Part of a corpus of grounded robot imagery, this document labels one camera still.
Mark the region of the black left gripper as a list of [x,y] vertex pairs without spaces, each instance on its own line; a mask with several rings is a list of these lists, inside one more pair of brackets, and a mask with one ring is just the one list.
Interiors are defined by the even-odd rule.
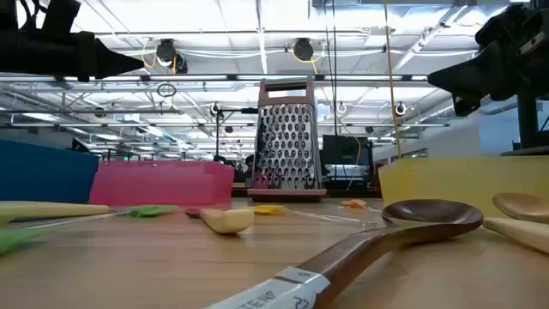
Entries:
[[144,67],[142,60],[108,49],[89,32],[60,37],[0,31],[0,72],[74,76],[88,81],[118,76]]

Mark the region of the dark wooden spoon with label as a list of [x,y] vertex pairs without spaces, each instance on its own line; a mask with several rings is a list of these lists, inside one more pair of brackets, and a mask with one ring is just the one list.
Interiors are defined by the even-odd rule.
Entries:
[[466,203],[413,199],[383,208],[385,228],[354,233],[265,282],[204,309],[324,309],[367,267],[406,245],[436,242],[475,230],[482,212]]

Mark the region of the yellow spatula with clear handle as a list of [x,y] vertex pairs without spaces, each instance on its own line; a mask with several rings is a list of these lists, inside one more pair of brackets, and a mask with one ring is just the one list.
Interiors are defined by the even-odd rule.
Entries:
[[351,217],[344,217],[344,216],[338,216],[338,215],[326,215],[326,214],[318,214],[318,213],[312,213],[312,212],[304,212],[304,211],[297,211],[292,210],[289,208],[286,208],[284,206],[280,205],[258,205],[251,208],[255,214],[257,215],[299,215],[303,217],[313,218],[316,220],[321,221],[330,221],[330,222],[338,222],[338,223],[344,223],[348,225],[353,225],[357,227],[362,227],[365,229],[374,229],[377,228],[377,222],[376,221],[363,221],[360,219],[355,219]]

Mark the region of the grey desk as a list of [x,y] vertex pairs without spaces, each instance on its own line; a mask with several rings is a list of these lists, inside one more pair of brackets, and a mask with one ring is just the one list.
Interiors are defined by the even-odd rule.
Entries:
[[534,148],[523,148],[509,152],[503,152],[501,156],[530,156],[530,155],[549,155],[549,145]]

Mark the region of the blue plastic bin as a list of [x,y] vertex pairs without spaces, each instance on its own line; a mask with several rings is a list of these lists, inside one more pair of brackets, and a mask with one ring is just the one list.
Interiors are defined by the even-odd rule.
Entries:
[[0,140],[0,201],[87,203],[99,158]]

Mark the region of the green spatula with clear handle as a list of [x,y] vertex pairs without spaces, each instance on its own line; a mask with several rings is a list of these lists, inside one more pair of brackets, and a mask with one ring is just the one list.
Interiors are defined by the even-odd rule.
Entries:
[[0,258],[38,244],[50,231],[48,228],[0,229]]
[[92,216],[85,216],[82,218],[77,219],[67,219],[67,220],[61,220],[61,221],[53,221],[49,223],[43,223],[39,225],[29,226],[26,227],[27,230],[30,229],[40,229],[40,228],[47,228],[47,227],[58,227],[62,225],[77,223],[77,222],[83,222],[83,221],[94,221],[99,219],[106,219],[111,218],[114,216],[129,216],[134,218],[148,218],[148,217],[156,217],[161,215],[167,215],[174,212],[178,212],[179,207],[176,205],[140,205],[135,207],[129,207],[123,210],[116,210],[112,211],[109,214],[104,215],[92,215]]

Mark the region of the pink plastic tray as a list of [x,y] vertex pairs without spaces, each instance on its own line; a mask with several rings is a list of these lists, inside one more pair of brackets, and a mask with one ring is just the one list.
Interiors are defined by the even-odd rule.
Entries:
[[233,177],[233,167],[216,161],[102,161],[89,202],[225,208],[232,199]]

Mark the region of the pink steel box grater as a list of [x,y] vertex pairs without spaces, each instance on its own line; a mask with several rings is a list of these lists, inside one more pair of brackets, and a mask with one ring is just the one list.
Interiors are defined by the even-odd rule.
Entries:
[[314,203],[323,184],[313,78],[262,80],[248,196],[257,203]]

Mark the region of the yellow translucent plastic bin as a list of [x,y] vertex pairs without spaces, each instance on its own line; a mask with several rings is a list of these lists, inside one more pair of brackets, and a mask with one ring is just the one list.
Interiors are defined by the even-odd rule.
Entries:
[[549,201],[549,156],[400,159],[379,169],[383,204],[412,199],[467,203],[488,217],[503,217],[498,193]]

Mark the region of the black round ceiling fixture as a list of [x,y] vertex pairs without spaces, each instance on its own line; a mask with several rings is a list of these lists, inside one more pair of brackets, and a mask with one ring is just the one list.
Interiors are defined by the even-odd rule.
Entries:
[[293,43],[293,55],[301,61],[311,61],[314,50],[307,38],[298,38]]
[[173,39],[162,39],[156,46],[156,61],[159,65],[168,68],[174,75],[188,73],[186,58],[178,52]]

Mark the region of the orange spatula with clear handle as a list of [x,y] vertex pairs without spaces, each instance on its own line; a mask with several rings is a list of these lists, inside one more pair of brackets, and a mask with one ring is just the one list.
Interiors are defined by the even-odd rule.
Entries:
[[375,213],[380,213],[382,210],[380,207],[376,205],[371,206],[365,200],[360,200],[360,199],[343,200],[341,202],[341,205],[349,209],[368,210],[370,212],[375,212]]

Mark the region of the black metal table frame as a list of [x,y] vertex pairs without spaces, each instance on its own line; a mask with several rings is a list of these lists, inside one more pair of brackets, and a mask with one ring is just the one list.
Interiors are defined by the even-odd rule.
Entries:
[[[247,189],[244,188],[233,188],[232,197],[248,197]],[[382,198],[381,191],[370,191],[370,190],[327,190],[326,197],[330,198]]]

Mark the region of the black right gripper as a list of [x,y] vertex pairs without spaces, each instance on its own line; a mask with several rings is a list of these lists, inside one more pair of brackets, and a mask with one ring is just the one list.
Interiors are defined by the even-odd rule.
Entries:
[[458,116],[479,109],[485,97],[507,100],[549,66],[549,0],[510,4],[475,39],[480,49],[472,59],[427,76],[429,84],[453,94]]

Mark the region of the black background monitor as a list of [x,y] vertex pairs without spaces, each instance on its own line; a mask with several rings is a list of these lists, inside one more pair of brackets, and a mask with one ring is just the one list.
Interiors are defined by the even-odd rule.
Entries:
[[373,142],[361,136],[323,136],[320,150],[324,184],[329,190],[368,189],[373,179]]

